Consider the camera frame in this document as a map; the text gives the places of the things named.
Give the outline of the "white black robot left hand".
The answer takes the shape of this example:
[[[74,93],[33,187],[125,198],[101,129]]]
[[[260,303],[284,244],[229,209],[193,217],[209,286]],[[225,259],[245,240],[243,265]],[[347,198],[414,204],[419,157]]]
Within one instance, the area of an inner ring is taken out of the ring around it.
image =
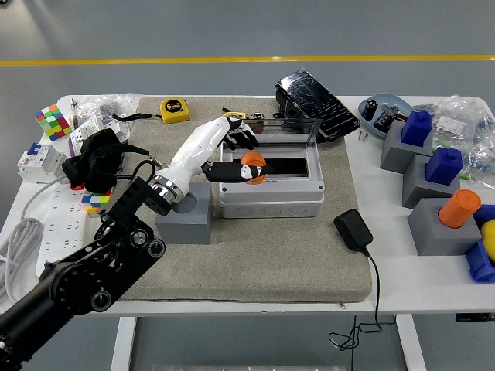
[[[211,182],[239,183],[260,178],[273,171],[269,165],[210,163],[210,157],[223,143],[231,150],[238,146],[253,150],[258,146],[251,128],[240,118],[219,117],[194,129],[168,167],[156,173],[154,181],[161,185],[170,184],[173,189],[187,194],[192,178],[200,173],[204,173]]]

